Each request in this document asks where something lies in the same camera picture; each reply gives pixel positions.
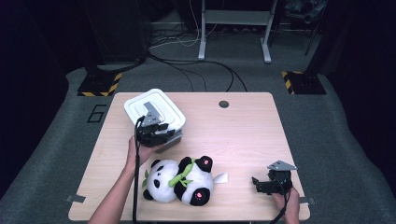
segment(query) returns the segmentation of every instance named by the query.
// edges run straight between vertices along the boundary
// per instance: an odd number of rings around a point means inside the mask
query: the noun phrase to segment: panda plush toy
[[[156,160],[151,164],[144,185],[147,200],[170,203],[179,198],[183,203],[202,206],[209,202],[214,180],[211,174],[213,161],[210,157],[184,158],[176,161]]]

